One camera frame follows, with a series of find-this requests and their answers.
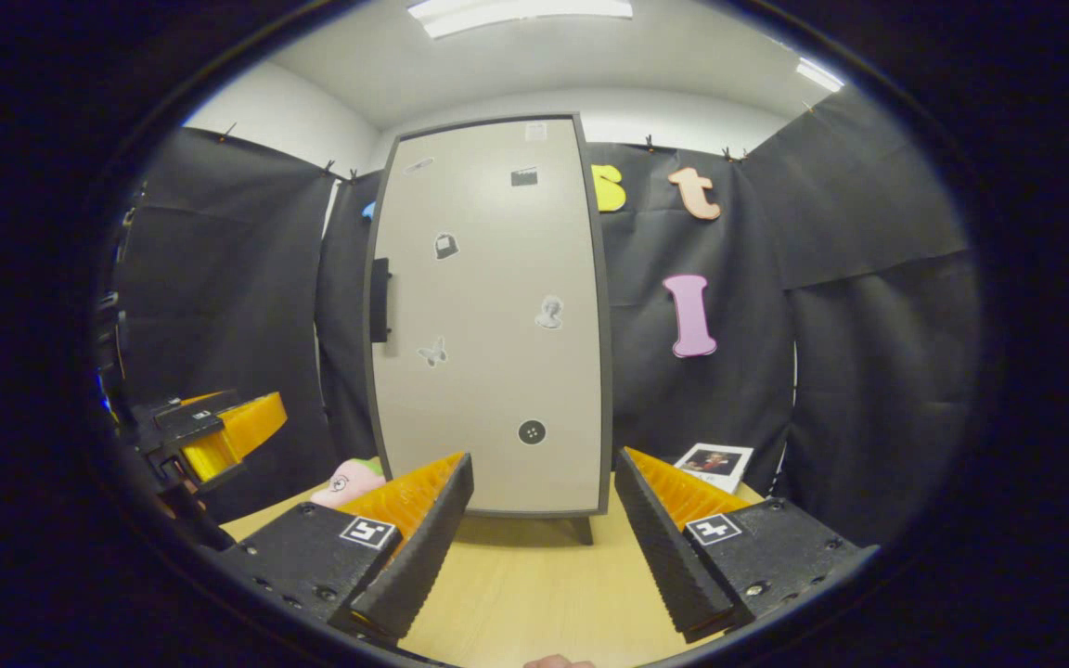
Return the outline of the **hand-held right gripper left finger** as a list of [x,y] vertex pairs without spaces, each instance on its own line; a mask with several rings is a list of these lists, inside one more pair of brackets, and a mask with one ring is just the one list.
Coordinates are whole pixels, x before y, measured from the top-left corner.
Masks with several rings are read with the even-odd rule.
[[472,491],[470,454],[456,452],[336,508],[294,504],[220,563],[290,611],[394,643],[423,608]]

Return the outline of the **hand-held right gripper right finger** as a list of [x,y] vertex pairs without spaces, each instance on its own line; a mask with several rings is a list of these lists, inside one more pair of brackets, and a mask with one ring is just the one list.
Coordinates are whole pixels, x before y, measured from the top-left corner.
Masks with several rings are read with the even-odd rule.
[[747,502],[631,448],[611,482],[690,643],[783,613],[859,565],[858,546],[788,499]]

